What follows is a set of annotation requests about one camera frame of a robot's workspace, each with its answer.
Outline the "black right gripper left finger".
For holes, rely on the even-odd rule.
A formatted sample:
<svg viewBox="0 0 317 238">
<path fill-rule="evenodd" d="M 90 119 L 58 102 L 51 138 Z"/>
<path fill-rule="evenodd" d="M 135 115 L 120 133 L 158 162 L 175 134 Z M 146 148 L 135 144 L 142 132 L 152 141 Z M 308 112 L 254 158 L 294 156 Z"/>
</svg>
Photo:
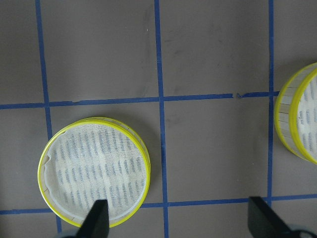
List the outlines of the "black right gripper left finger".
<svg viewBox="0 0 317 238">
<path fill-rule="evenodd" d="M 76 233 L 76 238 L 107 238 L 109 234 L 108 202 L 96 200 Z"/>
</svg>

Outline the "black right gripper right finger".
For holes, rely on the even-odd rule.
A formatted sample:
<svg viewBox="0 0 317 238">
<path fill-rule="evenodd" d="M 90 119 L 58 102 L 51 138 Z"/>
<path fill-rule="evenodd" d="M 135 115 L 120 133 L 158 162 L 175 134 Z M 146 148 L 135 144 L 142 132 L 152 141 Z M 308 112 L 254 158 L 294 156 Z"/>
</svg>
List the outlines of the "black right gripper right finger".
<svg viewBox="0 0 317 238">
<path fill-rule="evenodd" d="M 259 196 L 248 200 L 248 229 L 254 238 L 297 238 L 271 207 Z"/>
</svg>

